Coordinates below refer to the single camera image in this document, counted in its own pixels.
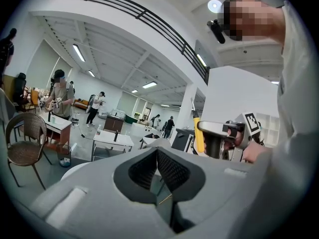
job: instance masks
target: trash can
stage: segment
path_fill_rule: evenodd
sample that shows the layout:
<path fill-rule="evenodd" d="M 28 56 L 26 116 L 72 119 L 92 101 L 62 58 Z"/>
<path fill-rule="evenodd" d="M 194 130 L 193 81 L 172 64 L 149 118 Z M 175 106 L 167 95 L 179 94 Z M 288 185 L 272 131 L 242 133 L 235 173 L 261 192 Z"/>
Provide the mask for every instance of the trash can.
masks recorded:
<path fill-rule="evenodd" d="M 69 167 L 71 165 L 71 151 L 71 147 L 66 144 L 60 144 L 56 147 L 60 166 Z"/>

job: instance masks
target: yellow handle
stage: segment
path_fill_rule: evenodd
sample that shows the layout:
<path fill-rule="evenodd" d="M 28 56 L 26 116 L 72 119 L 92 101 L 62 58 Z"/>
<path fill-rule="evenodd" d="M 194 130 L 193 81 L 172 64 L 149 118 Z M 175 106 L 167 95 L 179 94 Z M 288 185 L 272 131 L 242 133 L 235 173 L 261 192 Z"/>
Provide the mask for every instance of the yellow handle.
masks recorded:
<path fill-rule="evenodd" d="M 197 143 L 197 150 L 198 152 L 204 152 L 204 136 L 203 131 L 199 130 L 197 128 L 197 123 L 200 122 L 200 118 L 194 118 L 194 124 L 195 124 L 195 137 L 196 137 L 196 143 Z"/>

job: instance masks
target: white shelf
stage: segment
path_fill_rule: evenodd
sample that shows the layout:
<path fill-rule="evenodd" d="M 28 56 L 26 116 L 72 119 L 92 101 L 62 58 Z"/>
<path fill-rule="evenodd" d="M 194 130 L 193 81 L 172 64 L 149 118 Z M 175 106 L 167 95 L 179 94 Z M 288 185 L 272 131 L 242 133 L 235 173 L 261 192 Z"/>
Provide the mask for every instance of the white shelf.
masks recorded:
<path fill-rule="evenodd" d="M 266 147 L 275 147 L 278 143 L 280 120 L 267 114 L 255 113 L 257 121 L 261 124 L 260 138 Z"/>

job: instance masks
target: white ceiling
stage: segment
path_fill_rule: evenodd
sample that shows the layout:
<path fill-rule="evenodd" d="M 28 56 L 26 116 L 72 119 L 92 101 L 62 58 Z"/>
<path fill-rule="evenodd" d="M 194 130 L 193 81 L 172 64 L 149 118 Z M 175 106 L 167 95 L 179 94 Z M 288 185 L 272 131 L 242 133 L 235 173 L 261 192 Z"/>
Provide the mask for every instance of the white ceiling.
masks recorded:
<path fill-rule="evenodd" d="M 228 37 L 225 44 L 219 44 L 206 26 L 209 20 L 217 18 L 207 8 L 209 1 L 174 0 L 184 8 L 181 13 L 186 13 L 198 23 L 199 32 L 208 33 L 208 41 L 217 48 L 224 65 L 250 71 L 271 81 L 278 80 L 283 66 L 281 47 L 272 40 L 236 42 Z M 283 0 L 264 1 L 279 6 Z M 136 96 L 156 104 L 181 104 L 186 82 L 170 68 L 173 65 L 168 62 L 165 64 L 134 42 L 87 22 L 51 16 L 38 19 L 47 31 L 56 36 L 82 72 L 92 70 L 97 78 L 129 93 L 137 89 Z M 85 62 L 75 53 L 73 43 L 79 45 Z M 149 89 L 142 88 L 151 81 L 158 84 Z M 203 104 L 203 97 L 196 96 L 196 108 L 202 108 Z"/>
<path fill-rule="evenodd" d="M 179 110 L 186 82 L 174 70 L 130 40 L 98 26 L 67 18 L 40 16 L 38 20 L 56 38 L 79 65 L 83 73 L 91 70 L 100 80 L 155 104 L 167 104 Z M 73 44 L 85 58 L 81 61 Z M 155 81 L 148 89 L 143 85 Z M 196 96 L 196 107 L 204 99 Z"/>
<path fill-rule="evenodd" d="M 207 3 L 210 0 L 174 0 L 180 4 L 186 13 L 194 18 L 198 30 L 209 34 L 209 42 L 213 43 L 219 51 L 224 65 L 241 68 L 270 81 L 277 81 L 283 67 L 281 47 L 272 40 L 253 42 L 237 42 L 227 36 L 226 43 L 219 44 L 213 33 L 208 29 L 207 22 L 217 19 L 217 14 L 212 13 Z M 271 6 L 283 5 L 283 0 L 263 0 Z"/>

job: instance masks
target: metal railing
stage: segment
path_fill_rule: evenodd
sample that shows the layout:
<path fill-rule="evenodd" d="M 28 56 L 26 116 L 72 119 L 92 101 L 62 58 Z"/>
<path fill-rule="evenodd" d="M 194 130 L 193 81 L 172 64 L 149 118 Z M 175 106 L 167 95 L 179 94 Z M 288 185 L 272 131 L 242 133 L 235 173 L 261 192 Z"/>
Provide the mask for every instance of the metal railing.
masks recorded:
<path fill-rule="evenodd" d="M 84 0 L 97 2 L 104 4 L 115 9 L 121 10 L 136 19 L 144 22 L 164 38 L 166 38 L 172 45 L 180 51 L 180 53 L 193 65 L 195 70 L 203 78 L 205 83 L 208 83 L 208 70 L 202 65 L 200 60 L 197 58 L 196 53 L 191 46 L 185 41 L 179 33 L 176 32 L 168 23 L 162 18 L 157 16 L 152 11 L 143 7 L 142 5 L 132 0 Z"/>

